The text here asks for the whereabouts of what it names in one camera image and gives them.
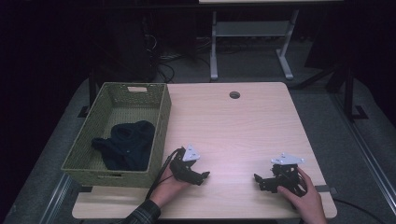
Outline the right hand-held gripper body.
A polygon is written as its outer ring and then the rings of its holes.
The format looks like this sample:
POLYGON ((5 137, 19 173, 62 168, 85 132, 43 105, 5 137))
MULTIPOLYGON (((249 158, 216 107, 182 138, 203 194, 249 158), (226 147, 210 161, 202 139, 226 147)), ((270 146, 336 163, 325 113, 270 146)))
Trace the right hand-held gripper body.
POLYGON ((269 191, 276 193, 277 188, 281 186, 299 197, 305 195, 305 191, 300 187, 303 180, 297 170, 298 165, 304 163, 303 158, 282 152, 278 158, 271 159, 271 163, 274 177, 267 181, 269 191))

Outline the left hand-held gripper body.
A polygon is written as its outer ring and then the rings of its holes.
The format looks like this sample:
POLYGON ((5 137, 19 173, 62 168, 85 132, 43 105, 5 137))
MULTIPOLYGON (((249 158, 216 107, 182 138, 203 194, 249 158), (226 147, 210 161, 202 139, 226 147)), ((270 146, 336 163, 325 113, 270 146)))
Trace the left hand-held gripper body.
POLYGON ((177 150, 176 156, 170 163, 170 169, 176 180, 192 184, 194 178, 199 178, 191 167, 200 159, 197 150, 192 146, 182 147, 177 150))

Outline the dark navy cloth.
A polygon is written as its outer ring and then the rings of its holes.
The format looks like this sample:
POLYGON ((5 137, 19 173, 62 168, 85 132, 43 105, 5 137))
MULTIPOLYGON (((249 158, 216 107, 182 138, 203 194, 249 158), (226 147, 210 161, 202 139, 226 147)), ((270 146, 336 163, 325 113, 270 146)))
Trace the dark navy cloth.
POLYGON ((109 138, 93 138, 92 147, 101 153, 108 170, 146 171, 154 134, 154 125, 146 120, 117 124, 109 138))

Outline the green woven basket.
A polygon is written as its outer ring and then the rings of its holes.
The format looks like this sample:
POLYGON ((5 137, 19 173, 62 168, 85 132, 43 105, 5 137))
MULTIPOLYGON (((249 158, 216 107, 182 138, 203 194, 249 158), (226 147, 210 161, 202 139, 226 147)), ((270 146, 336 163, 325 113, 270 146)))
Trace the green woven basket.
POLYGON ((104 83, 64 160, 62 170, 84 186, 149 188, 163 166, 171 105, 169 90, 164 83, 104 83), (92 139, 107 139, 114 126, 140 120, 146 120, 155 127, 148 169, 107 169, 101 153, 92 147, 92 139))

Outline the person's left hand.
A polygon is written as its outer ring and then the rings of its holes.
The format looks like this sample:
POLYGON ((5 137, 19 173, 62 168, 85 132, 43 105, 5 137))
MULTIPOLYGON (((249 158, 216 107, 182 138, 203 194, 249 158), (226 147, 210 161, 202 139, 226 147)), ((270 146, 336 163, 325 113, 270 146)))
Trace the person's left hand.
POLYGON ((163 208, 190 185, 190 183, 176 180, 173 177, 173 173, 170 168, 166 167, 162 177, 160 178, 160 183, 154 191, 152 191, 149 199, 156 203, 160 208, 163 208))

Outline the person's right hand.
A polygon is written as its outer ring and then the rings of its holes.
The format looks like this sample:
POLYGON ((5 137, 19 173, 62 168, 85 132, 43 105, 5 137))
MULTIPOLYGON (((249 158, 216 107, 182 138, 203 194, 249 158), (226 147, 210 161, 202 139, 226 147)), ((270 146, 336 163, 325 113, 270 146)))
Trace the person's right hand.
POLYGON ((282 186, 278 186, 277 191, 296 207, 304 224, 328 224, 321 196, 313 185, 311 178, 300 167, 297 170, 304 181, 306 194, 298 197, 282 186))

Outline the black metal stand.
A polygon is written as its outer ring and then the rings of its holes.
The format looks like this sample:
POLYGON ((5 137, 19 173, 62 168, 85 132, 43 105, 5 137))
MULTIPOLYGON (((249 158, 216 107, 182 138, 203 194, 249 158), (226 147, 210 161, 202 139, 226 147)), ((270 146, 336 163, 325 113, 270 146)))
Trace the black metal stand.
POLYGON ((89 73, 89 78, 88 78, 88 85, 89 85, 89 104, 84 105, 79 113, 78 117, 79 118, 86 118, 90 112, 90 109, 94 103, 94 100, 96 98, 96 93, 97 93, 97 85, 96 85, 96 79, 95 79, 95 71, 94 69, 91 70, 89 73))
POLYGON ((356 119, 368 119, 367 114, 360 105, 353 103, 354 96, 354 75, 350 68, 346 70, 345 92, 344 92, 344 113, 347 119, 354 122, 356 119))

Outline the dark computer tower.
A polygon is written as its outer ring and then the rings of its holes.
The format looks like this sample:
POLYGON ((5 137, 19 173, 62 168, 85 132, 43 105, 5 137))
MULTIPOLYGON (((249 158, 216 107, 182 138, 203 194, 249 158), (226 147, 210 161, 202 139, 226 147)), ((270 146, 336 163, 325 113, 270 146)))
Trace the dark computer tower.
POLYGON ((103 55, 101 80, 150 83, 155 78, 141 20, 128 14, 106 17, 97 48, 103 55))

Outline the grey table edge bracket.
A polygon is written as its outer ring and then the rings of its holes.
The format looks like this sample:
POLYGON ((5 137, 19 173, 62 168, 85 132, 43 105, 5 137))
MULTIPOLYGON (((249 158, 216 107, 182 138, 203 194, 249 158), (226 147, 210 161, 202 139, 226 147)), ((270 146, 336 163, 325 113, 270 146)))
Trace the grey table edge bracket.
POLYGON ((336 195, 338 193, 336 188, 329 187, 328 185, 318 185, 315 186, 317 192, 329 192, 331 195, 336 195))

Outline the aluminium floor rail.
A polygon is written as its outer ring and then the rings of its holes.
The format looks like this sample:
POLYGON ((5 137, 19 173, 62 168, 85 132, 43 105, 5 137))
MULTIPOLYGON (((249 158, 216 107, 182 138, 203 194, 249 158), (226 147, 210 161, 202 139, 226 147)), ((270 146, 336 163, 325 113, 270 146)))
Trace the aluminium floor rail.
POLYGON ((59 214, 64 198, 70 188, 72 179, 67 174, 62 174, 61 178, 51 193, 49 203, 47 204, 39 224, 53 224, 59 214))
POLYGON ((353 139, 358 144, 362 159, 365 161, 368 169, 370 170, 375 183, 378 185, 381 193, 383 194, 386 202, 389 205, 390 210, 396 216, 396 188, 390 183, 385 172, 378 163, 375 155, 371 151, 369 145, 364 140, 359 128, 357 127, 355 120, 351 119, 344 111, 343 104, 337 95, 331 94, 330 98, 340 113, 340 116, 347 128, 349 129, 353 139))

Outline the white metal desk frame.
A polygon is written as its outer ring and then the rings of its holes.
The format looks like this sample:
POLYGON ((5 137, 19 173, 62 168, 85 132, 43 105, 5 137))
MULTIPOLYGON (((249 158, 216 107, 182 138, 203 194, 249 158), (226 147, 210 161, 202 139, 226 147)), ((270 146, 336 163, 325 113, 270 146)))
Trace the white metal desk frame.
POLYGON ((217 39, 219 37, 283 37, 284 43, 276 50, 276 56, 286 80, 293 80, 286 53, 300 10, 292 11, 288 21, 218 21, 217 12, 212 13, 211 49, 209 54, 210 79, 217 80, 217 39))

